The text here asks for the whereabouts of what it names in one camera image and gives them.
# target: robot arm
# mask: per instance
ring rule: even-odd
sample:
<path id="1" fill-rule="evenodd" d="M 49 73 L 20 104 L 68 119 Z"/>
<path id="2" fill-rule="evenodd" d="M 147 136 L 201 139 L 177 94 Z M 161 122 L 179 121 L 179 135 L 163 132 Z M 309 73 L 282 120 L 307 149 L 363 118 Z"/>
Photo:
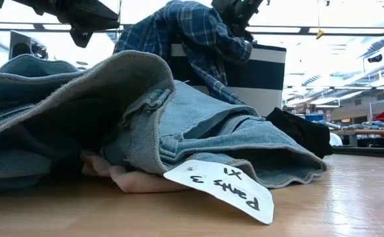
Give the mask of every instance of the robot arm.
<path id="1" fill-rule="evenodd" d="M 119 16 L 98 0 L 14 0 L 39 14 L 55 15 L 71 25 L 70 35 L 78 47 L 87 47 L 93 32 L 119 28 Z"/>

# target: pile of clothes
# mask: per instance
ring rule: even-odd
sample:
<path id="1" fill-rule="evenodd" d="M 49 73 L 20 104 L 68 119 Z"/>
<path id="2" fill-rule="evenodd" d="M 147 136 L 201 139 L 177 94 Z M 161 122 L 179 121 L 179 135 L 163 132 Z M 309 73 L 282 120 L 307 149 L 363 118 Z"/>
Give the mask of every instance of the pile of clothes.
<path id="1" fill-rule="evenodd" d="M 172 38 L 210 95 L 176 80 Z M 329 130 L 282 111 L 260 117 L 229 90 L 224 62 L 245 63 L 251 50 L 214 9 L 171 1 L 89 70 L 11 59 L 0 68 L 0 191 L 68 175 L 109 177 L 125 192 L 182 190 L 162 175 L 189 159 L 238 167 L 267 188 L 311 182 L 327 170 Z"/>

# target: striped box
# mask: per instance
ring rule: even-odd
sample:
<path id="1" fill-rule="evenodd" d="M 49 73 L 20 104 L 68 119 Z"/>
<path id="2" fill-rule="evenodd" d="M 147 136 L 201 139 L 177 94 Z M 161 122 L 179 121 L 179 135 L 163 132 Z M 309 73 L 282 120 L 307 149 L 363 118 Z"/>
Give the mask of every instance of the striped box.
<path id="1" fill-rule="evenodd" d="M 269 115 L 275 107 L 281 108 L 285 54 L 285 48 L 255 44 L 247 63 L 225 65 L 228 86 L 260 116 Z M 188 80 L 189 85 L 208 94 L 204 82 L 191 68 L 181 44 L 172 44 L 171 56 L 169 64 L 174 78 Z"/>

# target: beige cloth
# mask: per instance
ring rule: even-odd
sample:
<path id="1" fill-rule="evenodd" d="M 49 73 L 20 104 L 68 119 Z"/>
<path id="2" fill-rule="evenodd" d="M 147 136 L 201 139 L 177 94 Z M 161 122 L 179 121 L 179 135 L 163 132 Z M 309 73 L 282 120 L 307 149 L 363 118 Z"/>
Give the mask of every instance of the beige cloth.
<path id="1" fill-rule="evenodd" d="M 121 166 L 111 165 L 103 157 L 90 151 L 82 151 L 83 174 L 109 177 L 126 193 L 155 193 L 187 190 L 189 187 L 143 171 L 126 172 Z"/>

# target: white paper tag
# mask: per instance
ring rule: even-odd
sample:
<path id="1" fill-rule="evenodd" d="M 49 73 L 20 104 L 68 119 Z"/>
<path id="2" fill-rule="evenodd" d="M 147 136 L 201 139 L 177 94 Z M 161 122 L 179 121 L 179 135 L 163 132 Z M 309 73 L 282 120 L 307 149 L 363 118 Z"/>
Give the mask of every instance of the white paper tag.
<path id="1" fill-rule="evenodd" d="M 273 221 L 274 202 L 270 191 L 238 168 L 189 160 L 164 173 L 164 177 L 209 193 L 264 224 Z"/>

